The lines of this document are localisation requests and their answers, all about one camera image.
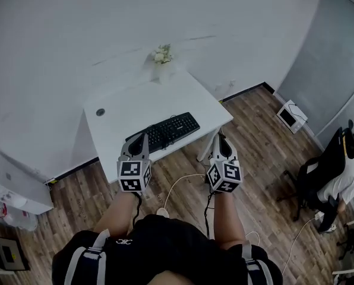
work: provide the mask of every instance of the backpack strap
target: backpack strap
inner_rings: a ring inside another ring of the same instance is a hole
[[[69,264],[69,267],[68,267],[68,271],[66,272],[66,276],[65,276],[65,283],[64,283],[65,285],[71,285],[72,277],[74,276],[75,269],[76,269],[77,264],[78,264],[78,260],[80,259],[80,256],[82,255],[82,253],[85,250],[86,250],[85,247],[79,247],[72,254],[72,257],[71,257],[71,260],[70,260],[70,264]]]
[[[265,285],[273,285],[273,279],[268,266],[263,261],[252,257],[252,246],[249,241],[246,241],[242,245],[242,258],[246,262],[248,285],[253,285],[251,274],[254,274],[256,271],[263,273],[266,280]]]
[[[106,257],[106,253],[102,252],[102,249],[106,243],[106,239],[109,238],[109,236],[110,236],[110,232],[108,231],[108,229],[106,229],[101,233],[99,233],[98,237],[94,242],[94,245],[92,247],[89,247],[87,251],[85,247],[79,247],[77,248],[77,250],[74,251],[70,260],[68,270],[66,272],[64,285],[71,285],[72,278],[75,273],[75,269],[77,267],[78,261],[82,256],[82,254],[85,258],[95,259],[95,260],[99,259],[96,283],[97,285],[105,284],[107,257]]]

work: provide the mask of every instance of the black keyboard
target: black keyboard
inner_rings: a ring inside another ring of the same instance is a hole
[[[192,134],[199,128],[200,126],[197,121],[195,121],[194,117],[188,112],[151,125],[127,137],[125,141],[128,141],[132,136],[139,133],[147,133],[149,153],[153,153],[174,144],[176,141]]]

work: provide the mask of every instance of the strap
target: strap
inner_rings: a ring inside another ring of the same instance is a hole
[[[72,257],[71,257],[71,260],[70,260],[70,264],[69,264],[69,267],[68,267],[68,271],[66,272],[64,285],[71,285],[71,281],[72,281],[72,278],[74,276],[75,269],[76,269],[77,264],[78,264],[78,260],[80,259],[80,256],[82,255],[82,253],[85,250],[86,250],[85,247],[79,247],[72,254]]]
[[[92,248],[94,249],[102,249],[106,243],[106,239],[110,237],[110,231],[108,229],[99,233],[98,237],[96,238],[94,245]]]
[[[251,251],[252,251],[252,246],[250,244],[250,242],[247,240],[242,247],[242,258],[247,262],[249,260],[252,260],[252,255],[251,255]]]
[[[105,285],[106,281],[106,253],[102,252],[100,254],[99,266],[98,266],[98,275],[96,278],[97,285]]]
[[[267,285],[273,285],[272,275],[270,270],[268,269],[267,264],[263,261],[260,261],[259,259],[257,259],[257,262],[260,264],[261,269],[263,269],[264,277],[267,280]]]
[[[249,275],[249,273],[247,273],[248,275],[248,285],[254,285],[253,282],[252,282],[252,279],[251,279],[251,276]]]

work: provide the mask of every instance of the shoe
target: shoe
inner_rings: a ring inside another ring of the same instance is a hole
[[[320,233],[331,233],[337,229],[337,225],[331,224],[330,228],[327,229],[326,231],[321,231]]]

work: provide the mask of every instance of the baseboard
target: baseboard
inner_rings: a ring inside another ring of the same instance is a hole
[[[273,96],[282,104],[285,105],[286,100],[280,96],[278,92],[274,92]],[[309,128],[308,124],[306,123],[305,125],[302,126],[302,128],[305,130],[306,133],[312,138],[312,140],[315,142],[317,147],[323,152],[325,151],[324,146],[320,143],[320,140],[315,136],[311,128]]]
[[[267,84],[266,82],[263,82],[263,83],[259,83],[259,84],[257,84],[257,85],[254,85],[253,87],[246,88],[245,90],[240,91],[240,92],[238,92],[238,93],[236,93],[236,94],[234,94],[234,95],[231,95],[231,96],[229,96],[229,97],[226,97],[225,99],[222,100],[222,102],[226,102],[226,101],[228,101],[228,100],[230,100],[230,99],[233,99],[233,98],[236,97],[236,96],[239,96],[239,95],[241,95],[241,94],[247,93],[247,92],[249,92],[249,91],[251,91],[251,90],[253,90],[253,89],[255,89],[255,88],[258,88],[258,87],[264,87],[264,88],[265,88],[268,92],[270,92],[271,94],[274,93],[273,87],[271,87],[271,86],[270,86],[269,84]]]
[[[87,167],[87,166],[89,166],[89,165],[91,165],[93,163],[96,163],[98,161],[99,161],[99,157],[95,157],[95,158],[93,158],[93,159],[91,159],[91,160],[89,160],[89,161],[87,161],[87,162],[85,162],[85,163],[83,163],[83,164],[81,164],[81,165],[79,165],[79,166],[77,166],[77,167],[65,172],[64,174],[61,174],[61,175],[57,176],[56,178],[50,179],[49,181],[46,182],[46,184],[48,186],[52,186],[53,184],[59,182],[61,179],[64,179],[65,177],[69,176],[70,174],[73,174],[73,173],[75,173],[75,172],[77,172],[77,171],[79,171],[79,170],[81,170],[81,169],[83,169],[83,168],[85,168],[85,167]]]

